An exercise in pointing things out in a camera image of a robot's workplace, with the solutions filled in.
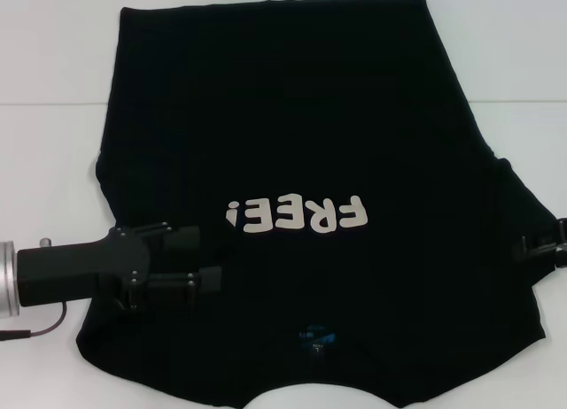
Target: white surface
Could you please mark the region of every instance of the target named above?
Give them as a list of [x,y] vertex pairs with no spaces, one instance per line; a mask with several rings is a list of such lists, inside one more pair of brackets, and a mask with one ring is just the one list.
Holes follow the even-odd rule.
[[[0,104],[103,103],[124,5],[138,8],[256,0],[0,0]],[[473,104],[485,139],[556,215],[567,216],[567,24],[564,0],[429,0],[469,99],[564,100]],[[94,177],[106,107],[0,106],[0,241],[17,249],[105,235],[113,224]],[[567,272],[536,287],[548,339],[424,409],[567,406]],[[197,408],[105,374],[74,344],[88,302],[32,340],[0,343],[0,406],[19,409]],[[0,328],[45,328],[60,306],[22,309]],[[273,390],[251,409],[390,407],[358,390],[304,385]]]
[[[120,8],[261,0],[0,0],[0,103],[106,102]],[[428,0],[471,100],[567,99],[565,0]]]

